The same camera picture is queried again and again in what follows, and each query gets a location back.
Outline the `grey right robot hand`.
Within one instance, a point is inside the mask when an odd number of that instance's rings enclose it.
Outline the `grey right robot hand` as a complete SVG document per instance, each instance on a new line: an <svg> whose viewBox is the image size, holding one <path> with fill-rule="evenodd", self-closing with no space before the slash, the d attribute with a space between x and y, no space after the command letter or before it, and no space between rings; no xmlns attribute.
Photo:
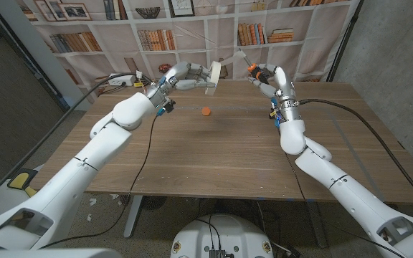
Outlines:
<svg viewBox="0 0 413 258"><path fill-rule="evenodd" d="M296 105L295 87L284 70L273 64L251 64L247 68L249 81L268 98L275 98L284 122L300 120Z"/></svg>

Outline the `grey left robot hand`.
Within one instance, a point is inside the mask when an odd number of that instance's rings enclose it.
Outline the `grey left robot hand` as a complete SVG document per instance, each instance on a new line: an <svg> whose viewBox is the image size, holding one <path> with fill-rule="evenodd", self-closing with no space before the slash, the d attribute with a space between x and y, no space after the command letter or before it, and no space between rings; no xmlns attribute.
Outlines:
<svg viewBox="0 0 413 258"><path fill-rule="evenodd" d="M163 75L159 81L152 82L147 89L146 97L151 102L144 115L149 116L154 112L163 110L170 113L176 102L168 96L175 90L186 91L194 88L215 89L217 80L212 76L212 71L200 64L179 62Z"/></svg>

